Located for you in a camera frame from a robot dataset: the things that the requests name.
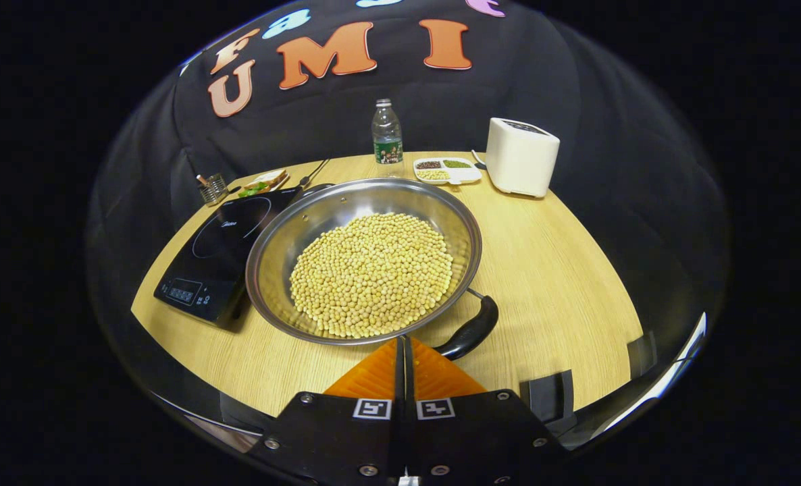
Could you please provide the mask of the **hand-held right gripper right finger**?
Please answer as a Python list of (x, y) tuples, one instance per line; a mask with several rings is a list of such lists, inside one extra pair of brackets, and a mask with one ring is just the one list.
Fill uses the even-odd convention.
[(543, 485), (569, 450), (571, 372), (520, 390), (409, 400), (405, 474), (419, 485)]

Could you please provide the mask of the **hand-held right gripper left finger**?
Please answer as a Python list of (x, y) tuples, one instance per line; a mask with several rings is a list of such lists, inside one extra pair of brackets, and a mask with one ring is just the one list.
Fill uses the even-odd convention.
[(390, 399), (293, 397), (247, 458), (299, 485), (398, 485), (405, 474), (405, 339), (394, 340)]

